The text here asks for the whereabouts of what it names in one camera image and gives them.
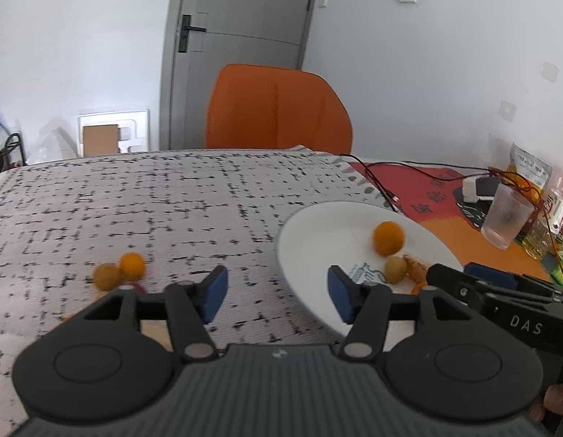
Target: plastic cup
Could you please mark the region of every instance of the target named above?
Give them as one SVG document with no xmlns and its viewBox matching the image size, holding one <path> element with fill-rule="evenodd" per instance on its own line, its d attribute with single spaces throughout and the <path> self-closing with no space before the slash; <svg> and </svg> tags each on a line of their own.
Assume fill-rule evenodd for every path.
<svg viewBox="0 0 563 437">
<path fill-rule="evenodd" d="M 500 184 L 480 230 L 482 236 L 496 248 L 505 250 L 533 211 L 533 204 L 524 195 Z"/>
</svg>

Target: brown cardboard box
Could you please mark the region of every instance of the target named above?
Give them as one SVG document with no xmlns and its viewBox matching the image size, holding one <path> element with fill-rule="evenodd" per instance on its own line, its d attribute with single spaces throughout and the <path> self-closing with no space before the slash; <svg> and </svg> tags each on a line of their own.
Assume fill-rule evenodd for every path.
<svg viewBox="0 0 563 437">
<path fill-rule="evenodd" d="M 117 154 L 118 125 L 94 125 L 83 127 L 83 157 Z"/>
</svg>

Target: black door handle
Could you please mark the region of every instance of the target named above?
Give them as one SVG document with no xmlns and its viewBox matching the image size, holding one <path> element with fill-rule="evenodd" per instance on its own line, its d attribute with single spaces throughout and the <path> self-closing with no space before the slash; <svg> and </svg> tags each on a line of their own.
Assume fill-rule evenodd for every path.
<svg viewBox="0 0 563 437">
<path fill-rule="evenodd" d="M 189 14 L 182 15 L 182 22 L 180 25 L 180 37 L 178 39 L 178 52 L 186 52 L 188 48 L 188 33 L 189 31 L 207 32 L 207 28 L 199 28 L 198 26 L 190 25 Z"/>
</svg>

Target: chair backrest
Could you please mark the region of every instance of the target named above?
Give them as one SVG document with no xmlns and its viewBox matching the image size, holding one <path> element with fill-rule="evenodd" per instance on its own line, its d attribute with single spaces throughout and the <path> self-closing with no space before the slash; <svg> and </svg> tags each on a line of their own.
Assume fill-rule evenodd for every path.
<svg viewBox="0 0 563 437">
<path fill-rule="evenodd" d="M 286 149 L 297 144 L 350 153 L 352 126 L 332 87 L 300 70 L 225 66 L 207 110 L 206 146 Z"/>
</svg>

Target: white wall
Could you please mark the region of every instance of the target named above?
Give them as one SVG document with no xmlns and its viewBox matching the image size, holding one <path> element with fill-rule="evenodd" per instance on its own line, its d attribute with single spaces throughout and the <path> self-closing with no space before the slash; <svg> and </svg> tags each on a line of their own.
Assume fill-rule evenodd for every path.
<svg viewBox="0 0 563 437">
<path fill-rule="evenodd" d="M 0 0 L 0 120 L 27 151 L 79 113 L 149 109 L 158 95 L 169 0 Z"/>
<path fill-rule="evenodd" d="M 563 165 L 563 0 L 329 0 L 304 70 L 338 93 L 359 155 L 502 165 L 515 141 Z"/>
</svg>

